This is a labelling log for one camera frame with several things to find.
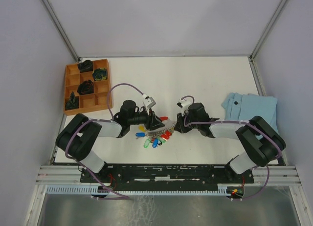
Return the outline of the bunch of coloured key tags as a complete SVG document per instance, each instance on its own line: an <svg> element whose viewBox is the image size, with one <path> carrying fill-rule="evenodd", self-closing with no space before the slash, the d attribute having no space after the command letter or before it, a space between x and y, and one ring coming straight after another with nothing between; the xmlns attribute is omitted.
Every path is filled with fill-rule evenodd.
<svg viewBox="0 0 313 226"><path fill-rule="evenodd" d="M135 134L136 139L144 138L143 147L145 149L149 148L157 148L158 146L162 146L166 143L174 133L174 129L170 128L167 130L162 130L159 132L148 132L142 129L140 132Z"/></svg>

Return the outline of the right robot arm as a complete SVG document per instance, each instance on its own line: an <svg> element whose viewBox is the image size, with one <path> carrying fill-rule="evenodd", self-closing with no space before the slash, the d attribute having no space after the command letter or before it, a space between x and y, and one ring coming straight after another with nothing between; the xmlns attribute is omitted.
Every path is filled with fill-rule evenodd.
<svg viewBox="0 0 313 226"><path fill-rule="evenodd" d="M177 105L181 112L177 114L175 131L185 134L198 130L204 137L240 141L244 152L231 159L224 171L229 182L238 181L251 168L279 159L286 147L281 136L260 116L247 121L220 120L210 117L202 103L181 99Z"/></svg>

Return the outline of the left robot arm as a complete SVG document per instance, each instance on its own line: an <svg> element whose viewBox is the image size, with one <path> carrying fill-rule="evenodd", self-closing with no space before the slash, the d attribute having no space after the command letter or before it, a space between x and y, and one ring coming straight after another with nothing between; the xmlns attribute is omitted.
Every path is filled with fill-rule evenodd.
<svg viewBox="0 0 313 226"><path fill-rule="evenodd" d="M55 144L73 159L91 170L91 176L98 182L108 177L106 162L93 150L98 137L122 138L132 125L143 125L146 131L158 131L165 127L161 118L151 109L141 109L132 100L123 102L120 111L112 120L90 119L78 113L57 136Z"/></svg>

